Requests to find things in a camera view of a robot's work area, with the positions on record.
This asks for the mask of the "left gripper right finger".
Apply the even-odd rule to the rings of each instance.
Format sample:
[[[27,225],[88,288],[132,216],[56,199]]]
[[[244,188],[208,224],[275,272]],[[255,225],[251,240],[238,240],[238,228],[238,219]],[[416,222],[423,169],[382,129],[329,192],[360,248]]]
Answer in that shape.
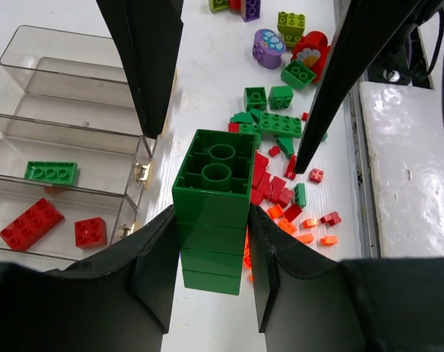
[[[336,262],[255,205],[248,227],[268,351],[444,351],[444,257]]]

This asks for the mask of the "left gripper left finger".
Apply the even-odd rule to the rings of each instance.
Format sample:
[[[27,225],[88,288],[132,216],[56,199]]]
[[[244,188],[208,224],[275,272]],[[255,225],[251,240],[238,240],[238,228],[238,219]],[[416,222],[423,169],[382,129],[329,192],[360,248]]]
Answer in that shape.
[[[168,207],[64,270],[0,262],[0,351],[159,351],[179,252]]]

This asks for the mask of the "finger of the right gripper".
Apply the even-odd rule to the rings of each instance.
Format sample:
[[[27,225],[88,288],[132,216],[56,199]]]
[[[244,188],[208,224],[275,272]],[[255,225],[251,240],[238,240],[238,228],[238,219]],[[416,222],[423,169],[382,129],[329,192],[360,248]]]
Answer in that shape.
[[[439,34],[428,67],[402,67],[394,57],[414,29],[439,15]],[[336,29],[297,152],[295,172],[303,174],[354,84],[375,61],[412,80],[430,76],[443,42],[444,1],[349,1]]]
[[[118,50],[142,133],[155,139],[171,98],[183,2],[101,0],[97,5]]]

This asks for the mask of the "tall green lego stack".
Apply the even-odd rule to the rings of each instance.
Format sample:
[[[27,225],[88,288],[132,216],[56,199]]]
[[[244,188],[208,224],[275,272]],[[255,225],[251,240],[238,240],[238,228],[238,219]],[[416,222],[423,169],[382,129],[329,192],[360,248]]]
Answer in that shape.
[[[240,292],[257,137],[198,129],[174,185],[184,286]]]

